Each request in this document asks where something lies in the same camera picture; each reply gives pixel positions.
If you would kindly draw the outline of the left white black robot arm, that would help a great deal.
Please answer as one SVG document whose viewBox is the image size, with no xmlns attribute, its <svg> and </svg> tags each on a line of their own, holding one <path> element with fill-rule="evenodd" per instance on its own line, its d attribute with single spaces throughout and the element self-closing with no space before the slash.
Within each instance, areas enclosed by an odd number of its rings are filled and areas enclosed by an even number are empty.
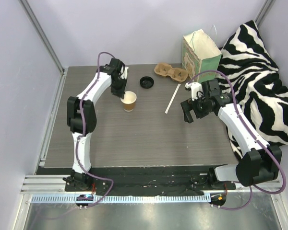
<svg viewBox="0 0 288 230">
<path fill-rule="evenodd" d="M 73 138 L 74 162 L 71 175 L 63 180 L 68 189 L 88 191 L 93 185 L 91 170 L 90 142 L 96 128 L 95 105 L 105 90 L 123 99 L 129 68 L 112 58 L 109 64 L 97 68 L 96 74 L 88 86 L 77 96 L 67 101 L 67 126 Z"/>
</svg>

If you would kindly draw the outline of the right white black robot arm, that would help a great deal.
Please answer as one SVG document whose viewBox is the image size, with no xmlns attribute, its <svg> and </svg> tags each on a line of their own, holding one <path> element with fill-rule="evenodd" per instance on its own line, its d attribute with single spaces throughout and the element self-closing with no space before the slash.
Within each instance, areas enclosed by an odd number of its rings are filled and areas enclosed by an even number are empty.
<svg viewBox="0 0 288 230">
<path fill-rule="evenodd" d="M 231 93 L 222 93 L 217 80 L 186 83 L 185 89 L 191 92 L 191 97 L 181 102 L 185 122 L 193 122 L 191 111 L 197 118 L 215 113 L 242 152 L 242 159 L 237 164 L 225 164 L 210 170 L 207 177 L 209 187 L 219 189 L 227 181 L 251 186 L 278 177 L 277 164 L 282 157 L 280 148 L 271 146 L 257 133 Z"/>
</svg>

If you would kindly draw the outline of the brown paper coffee cup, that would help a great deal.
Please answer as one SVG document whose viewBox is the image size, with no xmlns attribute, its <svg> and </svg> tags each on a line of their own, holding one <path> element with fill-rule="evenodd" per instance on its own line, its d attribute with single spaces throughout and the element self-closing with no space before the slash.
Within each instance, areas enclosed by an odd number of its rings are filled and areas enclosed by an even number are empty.
<svg viewBox="0 0 288 230">
<path fill-rule="evenodd" d="M 132 91 L 126 91 L 124 98 L 120 99 L 123 103 L 123 109 L 125 112 L 131 112 L 134 110 L 137 100 L 137 95 Z"/>
</svg>

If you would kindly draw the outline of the black plastic cup lid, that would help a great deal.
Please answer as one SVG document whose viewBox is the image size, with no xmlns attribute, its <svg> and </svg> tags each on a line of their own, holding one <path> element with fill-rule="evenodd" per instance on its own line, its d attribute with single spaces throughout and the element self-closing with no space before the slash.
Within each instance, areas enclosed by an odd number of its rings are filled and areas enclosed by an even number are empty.
<svg viewBox="0 0 288 230">
<path fill-rule="evenodd" d="M 141 77 L 139 83 L 142 88 L 150 89 L 154 85 L 154 79 L 150 76 L 144 76 L 144 77 Z"/>
</svg>

